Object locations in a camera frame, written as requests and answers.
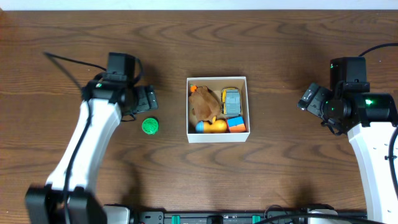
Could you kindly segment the white cardboard box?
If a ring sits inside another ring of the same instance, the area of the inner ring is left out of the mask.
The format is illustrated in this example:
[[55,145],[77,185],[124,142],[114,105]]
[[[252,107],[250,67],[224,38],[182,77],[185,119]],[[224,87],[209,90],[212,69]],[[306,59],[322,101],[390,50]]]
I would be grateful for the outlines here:
[[245,142],[249,134],[246,77],[187,79],[189,143]]

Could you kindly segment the brown plush bear toy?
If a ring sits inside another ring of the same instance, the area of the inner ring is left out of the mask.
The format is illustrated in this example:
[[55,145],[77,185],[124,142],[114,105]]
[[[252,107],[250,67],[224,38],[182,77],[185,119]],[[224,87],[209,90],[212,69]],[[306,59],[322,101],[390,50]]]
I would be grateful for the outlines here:
[[207,86],[198,86],[188,97],[192,106],[192,113],[198,121],[212,121],[221,114],[221,105],[218,100],[209,92]]

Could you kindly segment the multicolour puzzle cube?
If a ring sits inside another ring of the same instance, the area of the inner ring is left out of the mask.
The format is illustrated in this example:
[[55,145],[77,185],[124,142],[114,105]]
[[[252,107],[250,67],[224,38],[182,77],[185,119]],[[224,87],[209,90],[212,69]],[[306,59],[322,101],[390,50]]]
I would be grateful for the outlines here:
[[242,116],[228,118],[226,124],[230,133],[246,132],[246,125]]

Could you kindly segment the yellow grey toy truck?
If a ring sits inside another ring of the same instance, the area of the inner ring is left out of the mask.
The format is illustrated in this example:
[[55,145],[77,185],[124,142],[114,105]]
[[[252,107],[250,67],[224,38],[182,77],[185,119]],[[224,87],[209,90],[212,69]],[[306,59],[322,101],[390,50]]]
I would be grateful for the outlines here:
[[224,88],[221,92],[222,113],[227,117],[241,116],[241,94],[238,88]]

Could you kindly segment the green round disc toy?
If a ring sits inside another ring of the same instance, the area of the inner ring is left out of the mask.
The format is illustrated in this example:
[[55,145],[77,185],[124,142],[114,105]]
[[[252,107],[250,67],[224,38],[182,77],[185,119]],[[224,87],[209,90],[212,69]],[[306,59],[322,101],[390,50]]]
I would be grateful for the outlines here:
[[159,130],[159,122],[155,118],[146,118],[141,127],[146,134],[153,135]]

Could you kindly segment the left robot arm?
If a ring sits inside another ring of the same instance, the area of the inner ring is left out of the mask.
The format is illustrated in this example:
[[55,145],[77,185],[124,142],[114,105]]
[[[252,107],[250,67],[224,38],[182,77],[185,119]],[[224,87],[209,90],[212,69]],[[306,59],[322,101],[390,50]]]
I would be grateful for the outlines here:
[[108,66],[79,86],[81,106],[68,147],[42,187],[31,186],[25,205],[31,223],[135,223],[125,205],[102,205],[95,197],[98,171],[109,140],[122,122],[158,108],[152,86],[139,86],[139,58],[111,52]]

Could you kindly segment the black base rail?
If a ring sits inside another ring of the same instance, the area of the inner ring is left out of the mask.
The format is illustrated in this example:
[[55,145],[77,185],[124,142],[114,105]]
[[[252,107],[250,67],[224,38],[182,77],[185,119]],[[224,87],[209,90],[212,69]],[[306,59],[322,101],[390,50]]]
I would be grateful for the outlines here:
[[326,204],[303,208],[271,205],[260,211],[167,212],[165,210],[133,210],[124,205],[105,205],[92,223],[123,224],[294,224],[294,223],[373,223],[382,220],[373,210],[335,210]]

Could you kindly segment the orange rubber duck toy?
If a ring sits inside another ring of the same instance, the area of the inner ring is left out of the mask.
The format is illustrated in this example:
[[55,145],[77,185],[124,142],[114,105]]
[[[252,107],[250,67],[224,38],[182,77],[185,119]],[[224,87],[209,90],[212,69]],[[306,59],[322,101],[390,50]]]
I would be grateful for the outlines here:
[[227,129],[226,121],[217,119],[216,116],[212,119],[212,122],[199,121],[195,126],[195,131],[199,134],[225,133]]

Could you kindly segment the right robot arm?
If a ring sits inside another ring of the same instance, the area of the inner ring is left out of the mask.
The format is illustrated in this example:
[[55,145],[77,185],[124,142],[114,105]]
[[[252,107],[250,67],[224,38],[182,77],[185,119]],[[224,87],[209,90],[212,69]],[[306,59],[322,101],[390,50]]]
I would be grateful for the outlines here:
[[297,106],[320,118],[335,136],[347,135],[368,219],[397,223],[397,108],[390,94],[370,92],[366,59],[331,60],[330,87],[312,83]]

